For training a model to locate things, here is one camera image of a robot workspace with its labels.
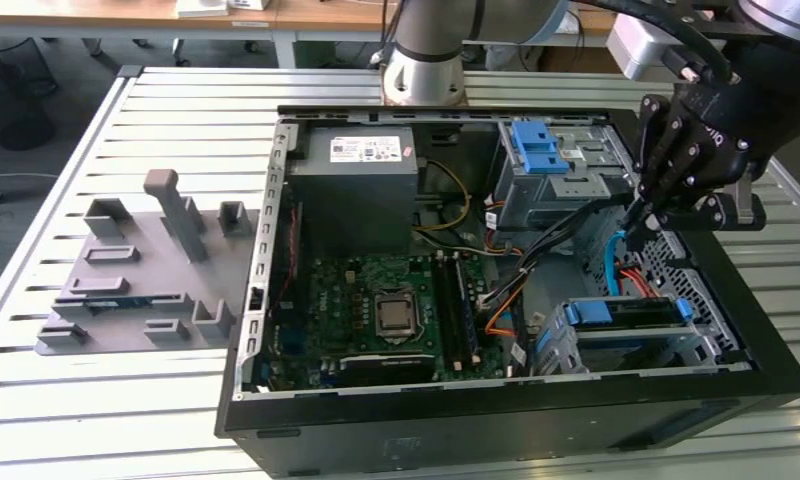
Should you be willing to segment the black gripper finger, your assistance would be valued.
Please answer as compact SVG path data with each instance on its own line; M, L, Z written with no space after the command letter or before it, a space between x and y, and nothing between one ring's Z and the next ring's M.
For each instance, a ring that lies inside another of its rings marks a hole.
M738 198L727 193L714 193L694 209L672 209L656 216L663 230L670 231L760 231L767 223L763 202L750 194L740 207Z
M674 214L695 202L684 184L702 154L694 142L694 118L676 97L648 94L639 110L640 137L634 171L639 176L635 200L624 216L626 247L642 250Z

